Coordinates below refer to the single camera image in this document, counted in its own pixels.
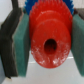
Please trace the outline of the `gripper green padded right finger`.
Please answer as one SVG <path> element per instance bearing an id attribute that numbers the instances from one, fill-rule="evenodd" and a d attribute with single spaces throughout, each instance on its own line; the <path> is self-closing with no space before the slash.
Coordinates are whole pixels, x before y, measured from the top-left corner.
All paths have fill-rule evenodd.
<path id="1" fill-rule="evenodd" d="M 84 68 L 84 8 L 76 8 L 73 15 L 71 51 L 79 69 Z"/>

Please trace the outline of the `gripper green padded left finger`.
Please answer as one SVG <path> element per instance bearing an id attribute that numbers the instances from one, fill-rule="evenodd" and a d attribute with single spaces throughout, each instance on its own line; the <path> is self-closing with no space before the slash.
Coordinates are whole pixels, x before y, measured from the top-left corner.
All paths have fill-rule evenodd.
<path id="1" fill-rule="evenodd" d="M 25 77 L 29 59 L 29 16 L 18 0 L 0 28 L 0 56 L 6 77 Z"/>

